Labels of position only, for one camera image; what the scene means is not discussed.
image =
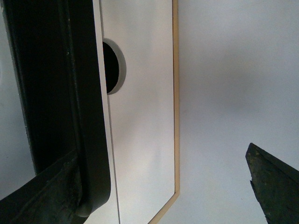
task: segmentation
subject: gray wall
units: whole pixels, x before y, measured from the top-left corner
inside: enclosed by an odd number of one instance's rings
[[[0,199],[34,176],[7,33],[0,13]]]
[[[266,224],[250,142],[299,169],[299,1],[179,0],[181,195],[161,224]]]

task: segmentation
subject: white surface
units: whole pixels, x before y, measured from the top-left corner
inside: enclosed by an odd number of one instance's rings
[[[0,14],[0,200],[35,177],[19,92]]]
[[[160,224],[266,224],[250,142],[299,169],[299,2],[179,0],[181,194]]]
[[[110,166],[110,177],[111,177],[111,193],[109,200],[94,211],[85,224],[118,224],[118,207],[116,198],[116,187],[115,187],[115,176],[114,176],[114,161],[112,152],[112,142],[110,134],[110,122],[109,122],[109,111],[108,111],[108,99],[106,91],[106,79],[105,79],[105,68],[104,68],[104,56],[103,56],[103,44],[102,44],[102,31],[101,31],[101,19],[100,19],[100,5],[98,0],[93,1],[94,20],[96,27],[96,39],[98,47],[98,59],[99,59],[99,70],[100,70],[100,82],[101,82],[101,93],[104,109],[104,121],[107,138],[108,158]]]
[[[127,74],[109,95],[122,224],[146,224],[174,194],[172,1],[101,1],[104,38]]]

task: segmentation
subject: wooden edge trim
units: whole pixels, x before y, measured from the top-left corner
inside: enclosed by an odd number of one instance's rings
[[[174,96],[174,195],[152,218],[149,224],[156,224],[179,196],[179,64],[178,64],[178,0],[172,0],[173,36],[173,96]]]

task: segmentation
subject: black frame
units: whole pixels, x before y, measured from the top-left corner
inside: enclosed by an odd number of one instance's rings
[[[39,174],[76,149],[88,216],[111,180],[92,0],[1,0]]]

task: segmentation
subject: circular hole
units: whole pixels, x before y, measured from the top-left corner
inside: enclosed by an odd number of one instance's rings
[[[112,48],[103,42],[104,65],[107,93],[110,93],[118,83],[120,67],[117,56]]]

